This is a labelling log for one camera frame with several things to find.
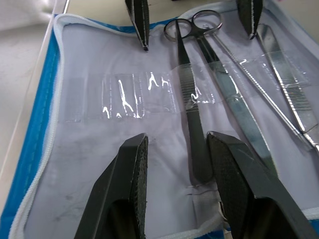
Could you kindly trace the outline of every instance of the forceps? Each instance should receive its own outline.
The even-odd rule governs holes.
[[[212,28],[200,28],[196,25],[194,22],[196,18],[199,16],[203,15],[213,15],[218,18],[218,24],[214,24]],[[176,32],[177,32],[177,38],[171,36],[168,32],[168,29],[170,29],[173,24],[175,23],[176,25]],[[188,34],[185,36],[181,36],[180,30],[179,30],[179,23],[185,23],[188,26],[190,26],[190,31]],[[208,41],[205,38],[205,35],[215,33],[217,30],[219,30],[222,26],[222,21],[221,21],[221,15],[212,10],[203,10],[199,11],[196,13],[192,18],[191,21],[187,19],[174,19],[170,21],[165,27],[164,27],[164,34],[166,38],[168,38],[171,41],[176,41],[177,40],[177,46],[178,46],[178,59],[179,59],[179,64],[180,65],[185,65],[188,64],[190,65],[190,60],[188,58],[187,52],[184,48],[183,45],[183,39],[188,38],[188,37],[193,37],[195,38],[206,62],[208,63],[209,68],[211,69],[212,73],[214,74],[216,83],[228,105],[230,110],[232,111],[233,115],[235,116],[239,126],[241,127],[242,131],[244,132],[246,138],[252,145],[252,147],[255,149],[256,153],[259,155],[259,157],[262,159],[262,162],[276,175],[277,170],[275,163],[272,159],[272,156],[269,151],[269,147],[264,139],[264,136],[262,132],[260,131],[257,122],[255,118],[253,117],[246,101],[243,99],[239,89],[237,88],[234,80],[232,77],[228,74],[227,70],[224,68],[223,64],[220,62],[218,56],[208,43]],[[184,105],[186,107],[186,114],[188,114],[187,111],[187,105],[188,102],[191,100],[189,97],[185,97],[184,92],[189,92],[189,89],[183,89],[183,86],[185,84],[191,84],[191,81],[193,80],[193,77],[189,77],[189,75],[192,74],[191,66],[187,67],[188,73],[187,74],[180,74],[180,82],[181,82],[181,88],[183,92],[183,99],[184,99]],[[194,130],[193,128],[190,128],[190,124],[192,124],[192,119],[190,119],[187,116],[188,119],[188,127],[190,131],[190,142],[191,142],[191,152],[192,152],[192,161],[193,162],[193,171],[194,166],[197,166],[198,170],[200,168],[200,165],[202,164],[201,160],[196,160],[198,157],[196,155],[193,155],[193,149],[195,149],[195,146],[192,145],[192,131]]]

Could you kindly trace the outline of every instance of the scissors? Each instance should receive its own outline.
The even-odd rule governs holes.
[[[219,23],[214,24],[212,28],[208,26],[206,28],[201,28],[194,22],[196,18],[203,15],[213,15],[218,18]],[[171,36],[168,32],[173,24],[175,23],[176,27],[176,38]],[[185,36],[181,36],[179,23],[184,23],[190,26],[190,31]],[[232,77],[228,74],[224,65],[220,62],[215,51],[212,49],[205,36],[208,34],[214,34],[222,26],[221,15],[213,10],[202,10],[197,12],[192,18],[191,21],[188,19],[178,18],[170,21],[164,27],[164,34],[167,39],[171,41],[177,41],[178,48],[178,61],[180,64],[179,67],[179,80],[182,89],[182,95],[184,100],[184,105],[186,108],[189,136],[190,136],[190,147],[191,147],[191,156],[192,156],[192,167],[195,178],[201,179],[201,181],[207,181],[210,174],[208,171],[209,162],[207,159],[207,153],[205,149],[205,138],[202,133],[202,127],[198,112],[198,105],[196,102],[193,102],[192,107],[189,107],[189,103],[192,101],[192,98],[189,96],[189,92],[196,94],[194,77],[190,65],[190,60],[185,50],[183,39],[192,37],[195,38],[210,70],[212,75],[221,91],[225,102],[227,103],[229,109],[232,111],[233,115],[236,118],[240,128],[245,134],[246,138],[255,149],[256,153],[262,159],[262,162],[268,167],[268,169],[277,174],[277,169],[274,163],[274,160],[270,154],[269,147],[265,141],[265,138],[260,131],[260,128],[252,115],[246,101],[244,100],[242,94],[240,93],[238,87],[236,86]]]

